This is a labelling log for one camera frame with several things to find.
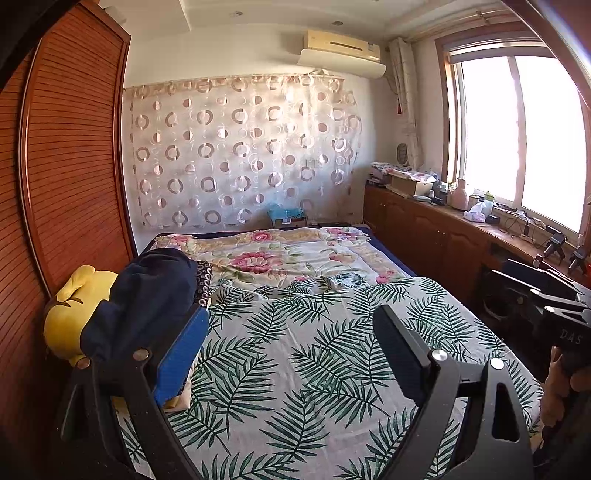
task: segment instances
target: bed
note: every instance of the bed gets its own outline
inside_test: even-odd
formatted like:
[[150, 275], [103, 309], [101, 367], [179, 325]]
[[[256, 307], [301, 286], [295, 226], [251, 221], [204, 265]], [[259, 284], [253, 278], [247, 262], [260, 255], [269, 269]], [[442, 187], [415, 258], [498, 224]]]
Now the bed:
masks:
[[[456, 360], [502, 358], [530, 431], [541, 388], [515, 355], [443, 287], [416, 277], [364, 228], [164, 234], [212, 266], [209, 334], [194, 362], [191, 406], [169, 415], [204, 478], [377, 478], [416, 412], [371, 328], [380, 304]], [[465, 402], [454, 405], [430, 472], [444, 472]], [[136, 470], [151, 476], [119, 414]]]

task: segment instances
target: cardboard box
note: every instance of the cardboard box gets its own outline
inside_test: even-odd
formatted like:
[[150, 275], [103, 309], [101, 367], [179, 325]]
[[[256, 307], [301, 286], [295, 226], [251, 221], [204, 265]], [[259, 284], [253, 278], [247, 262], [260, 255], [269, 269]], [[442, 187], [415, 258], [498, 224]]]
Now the cardboard box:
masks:
[[287, 227], [303, 227], [308, 225], [308, 217], [300, 218], [278, 218], [271, 221], [273, 228], [281, 229]]
[[414, 181], [411, 179], [404, 179], [402, 177], [392, 176], [390, 185], [395, 190], [407, 195], [423, 195], [429, 196], [429, 190], [433, 188], [433, 183], [422, 183], [420, 181]]

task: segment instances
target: ceiling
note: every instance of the ceiling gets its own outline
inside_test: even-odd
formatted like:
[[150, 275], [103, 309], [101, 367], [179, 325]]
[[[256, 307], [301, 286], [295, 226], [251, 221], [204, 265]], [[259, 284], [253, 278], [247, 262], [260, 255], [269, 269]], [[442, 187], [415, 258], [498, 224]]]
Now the ceiling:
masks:
[[[232, 24], [291, 24], [387, 40], [495, 0], [101, 0], [135, 38]], [[343, 22], [341, 26], [333, 22]]]

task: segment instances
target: white curtain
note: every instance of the white curtain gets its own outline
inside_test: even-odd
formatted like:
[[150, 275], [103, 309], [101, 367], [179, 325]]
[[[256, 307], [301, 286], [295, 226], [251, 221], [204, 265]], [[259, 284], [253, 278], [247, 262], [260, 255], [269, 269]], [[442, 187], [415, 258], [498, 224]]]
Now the white curtain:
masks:
[[124, 112], [124, 164], [134, 172], [132, 197], [145, 229], [265, 228], [275, 203], [322, 222], [361, 216], [350, 193], [354, 178], [363, 181], [362, 170], [354, 171], [362, 119], [342, 79], [266, 75], [142, 85], [126, 89]]
[[423, 158], [417, 136], [417, 71], [410, 43], [398, 37], [390, 42], [390, 56], [394, 70], [394, 82], [398, 94], [398, 113], [403, 118], [403, 131], [406, 137], [408, 165], [419, 170]]

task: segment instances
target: yellow plush toy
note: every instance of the yellow plush toy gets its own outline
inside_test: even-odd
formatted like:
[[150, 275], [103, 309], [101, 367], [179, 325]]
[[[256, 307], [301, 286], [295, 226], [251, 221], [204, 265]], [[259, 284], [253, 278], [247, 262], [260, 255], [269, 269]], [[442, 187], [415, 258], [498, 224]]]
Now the yellow plush toy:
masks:
[[84, 356], [80, 334], [101, 300], [109, 300], [117, 274], [82, 265], [57, 292], [55, 304], [45, 318], [43, 335], [51, 351], [72, 366]]

